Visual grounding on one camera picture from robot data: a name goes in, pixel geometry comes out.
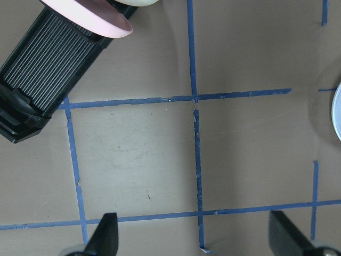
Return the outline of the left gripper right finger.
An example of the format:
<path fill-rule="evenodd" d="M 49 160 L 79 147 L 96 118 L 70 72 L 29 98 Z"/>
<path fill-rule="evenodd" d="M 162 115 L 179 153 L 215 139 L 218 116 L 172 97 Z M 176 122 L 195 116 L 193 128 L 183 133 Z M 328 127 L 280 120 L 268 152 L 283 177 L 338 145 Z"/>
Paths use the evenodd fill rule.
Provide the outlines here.
<path fill-rule="evenodd" d="M 311 242 L 283 211 L 270 211 L 268 241 L 276 256 L 340 255 L 332 246 Z"/>

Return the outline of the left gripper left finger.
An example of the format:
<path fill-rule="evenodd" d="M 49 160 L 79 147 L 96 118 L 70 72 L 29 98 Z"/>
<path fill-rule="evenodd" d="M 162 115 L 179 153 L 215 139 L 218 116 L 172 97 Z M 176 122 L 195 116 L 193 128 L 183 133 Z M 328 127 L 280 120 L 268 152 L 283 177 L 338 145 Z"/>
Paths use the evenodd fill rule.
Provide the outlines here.
<path fill-rule="evenodd" d="M 72 250 L 64 255 L 115 256 L 118 252 L 118 219 L 116 213 L 103 215 L 91 239 L 83 250 Z"/>

